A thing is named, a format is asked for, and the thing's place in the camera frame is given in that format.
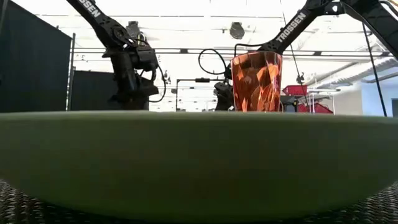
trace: wall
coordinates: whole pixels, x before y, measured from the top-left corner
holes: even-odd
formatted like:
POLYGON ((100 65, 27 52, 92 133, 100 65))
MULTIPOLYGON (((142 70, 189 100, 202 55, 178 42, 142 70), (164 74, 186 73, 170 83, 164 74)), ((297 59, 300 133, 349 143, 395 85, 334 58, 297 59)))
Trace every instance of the wall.
MULTIPOLYGON (((386 105, 387 115, 392 116, 392 99, 398 98, 398 77, 381 81, 380 86, 386 105)), ((384 116, 379 92, 375 83, 362 84, 362 101, 364 115, 384 116)))
MULTIPOLYGON (((335 94, 335 114, 336 115, 363 115, 362 91, 360 88, 354 90, 344 90, 335 94)), ((327 105, 333 110, 331 100, 323 100, 323 105, 327 105)))

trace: ceiling light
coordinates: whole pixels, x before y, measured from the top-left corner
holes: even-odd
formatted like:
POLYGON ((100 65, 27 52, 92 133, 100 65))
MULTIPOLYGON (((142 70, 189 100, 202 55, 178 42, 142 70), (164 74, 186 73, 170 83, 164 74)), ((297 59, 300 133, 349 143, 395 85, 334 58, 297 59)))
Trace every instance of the ceiling light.
POLYGON ((242 27, 242 23, 233 22, 229 30, 229 34, 231 34, 231 37, 233 37, 234 39, 241 40, 244 36, 244 29, 242 27))

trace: translucent cup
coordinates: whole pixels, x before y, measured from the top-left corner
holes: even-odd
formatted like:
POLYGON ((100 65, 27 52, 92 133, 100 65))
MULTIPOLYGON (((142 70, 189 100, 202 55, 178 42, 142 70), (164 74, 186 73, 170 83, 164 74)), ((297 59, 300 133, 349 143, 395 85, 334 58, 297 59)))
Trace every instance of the translucent cup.
POLYGON ((236 111, 279 111, 282 56, 251 52, 232 59, 236 111))

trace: trossen logo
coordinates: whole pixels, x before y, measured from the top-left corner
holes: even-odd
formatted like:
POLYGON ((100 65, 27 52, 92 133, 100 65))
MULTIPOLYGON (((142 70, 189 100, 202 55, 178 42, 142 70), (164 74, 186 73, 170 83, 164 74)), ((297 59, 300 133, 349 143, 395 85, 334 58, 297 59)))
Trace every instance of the trossen logo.
POLYGON ((86 7, 86 9, 95 17, 97 18, 98 16, 101 15, 100 11, 95 8, 95 6, 93 5, 93 3, 90 2, 90 0, 79 0, 82 5, 84 5, 86 7))
POLYGON ((276 40, 279 42, 283 42, 292 32, 293 30, 306 18, 306 15, 301 12, 282 32, 281 35, 278 36, 276 40))

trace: woven surface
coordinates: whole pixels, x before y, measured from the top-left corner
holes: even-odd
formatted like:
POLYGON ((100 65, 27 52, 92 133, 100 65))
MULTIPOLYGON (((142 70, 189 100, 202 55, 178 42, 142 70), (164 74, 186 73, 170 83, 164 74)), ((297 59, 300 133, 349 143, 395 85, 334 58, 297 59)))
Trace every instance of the woven surface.
MULTIPOLYGON (((28 197, 23 192, 13 189, 0 180, 0 224, 3 223, 140 224, 144 222, 92 215, 50 205, 28 197)), ((392 187, 373 197, 369 197, 356 205, 341 210, 334 210, 295 220, 266 222, 262 224, 271 223, 398 223, 398 183, 395 183, 392 187)))

